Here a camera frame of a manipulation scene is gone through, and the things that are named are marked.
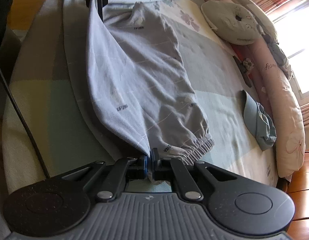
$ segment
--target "round pillow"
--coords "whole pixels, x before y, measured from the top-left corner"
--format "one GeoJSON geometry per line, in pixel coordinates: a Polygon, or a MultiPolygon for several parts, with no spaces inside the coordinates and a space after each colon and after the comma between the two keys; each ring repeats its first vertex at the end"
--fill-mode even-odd
{"type": "Polygon", "coordinates": [[[210,0],[201,11],[213,31],[230,43],[247,45],[261,37],[257,21],[242,5],[210,0]]]}
{"type": "Polygon", "coordinates": [[[262,27],[263,31],[270,36],[271,42],[277,42],[277,31],[273,22],[265,14],[265,12],[256,5],[252,0],[232,0],[234,3],[238,3],[247,8],[256,18],[258,24],[262,27]]]}

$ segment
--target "wooden drawer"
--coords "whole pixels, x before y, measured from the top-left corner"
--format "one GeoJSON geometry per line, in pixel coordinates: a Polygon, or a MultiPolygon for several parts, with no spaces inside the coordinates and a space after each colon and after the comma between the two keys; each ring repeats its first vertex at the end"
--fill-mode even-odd
{"type": "Polygon", "coordinates": [[[303,190],[288,194],[296,207],[293,220],[309,218],[309,190],[303,190]]]}
{"type": "Polygon", "coordinates": [[[299,171],[293,173],[287,193],[309,189],[309,152],[305,152],[305,161],[299,171]]]}
{"type": "Polygon", "coordinates": [[[309,189],[309,172],[297,171],[293,174],[287,193],[309,189]]]}
{"type": "Polygon", "coordinates": [[[294,240],[309,240],[309,219],[292,221],[287,233],[294,240]]]}

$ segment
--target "bedsheet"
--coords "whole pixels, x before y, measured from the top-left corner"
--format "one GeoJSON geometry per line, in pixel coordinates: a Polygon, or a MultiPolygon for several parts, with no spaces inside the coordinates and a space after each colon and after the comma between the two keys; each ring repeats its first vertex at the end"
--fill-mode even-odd
{"type": "MultiPolygon", "coordinates": [[[[215,147],[202,159],[275,186],[278,176],[273,150],[260,150],[242,118],[240,91],[245,89],[257,100],[256,92],[245,85],[232,58],[234,52],[210,29],[198,5],[200,0],[168,0],[155,3],[153,9],[175,30],[187,75],[208,116],[215,147]]],[[[10,83],[51,176],[95,160],[114,163],[75,100],[62,19],[63,0],[46,0],[27,33],[10,83]]],[[[10,102],[3,119],[2,147],[9,192],[44,178],[10,102]]],[[[167,191],[169,186],[135,181],[129,190],[167,191]]]]}

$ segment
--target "circular button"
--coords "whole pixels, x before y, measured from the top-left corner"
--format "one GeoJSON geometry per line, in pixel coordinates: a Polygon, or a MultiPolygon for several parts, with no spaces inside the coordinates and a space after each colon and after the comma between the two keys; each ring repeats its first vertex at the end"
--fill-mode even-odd
{"type": "Polygon", "coordinates": [[[185,193],[185,197],[188,198],[188,199],[199,199],[201,198],[201,194],[199,192],[196,192],[196,191],[188,191],[185,193]]]}
{"type": "Polygon", "coordinates": [[[101,199],[110,199],[113,197],[113,194],[110,191],[103,190],[97,193],[97,197],[101,199]]]}
{"type": "Polygon", "coordinates": [[[35,193],[25,202],[27,208],[34,213],[44,214],[57,210],[62,206],[62,197],[55,193],[35,193]]]}
{"type": "Polygon", "coordinates": [[[271,199],[259,193],[244,193],[236,198],[235,204],[242,212],[252,215],[264,214],[272,207],[271,199]]]}

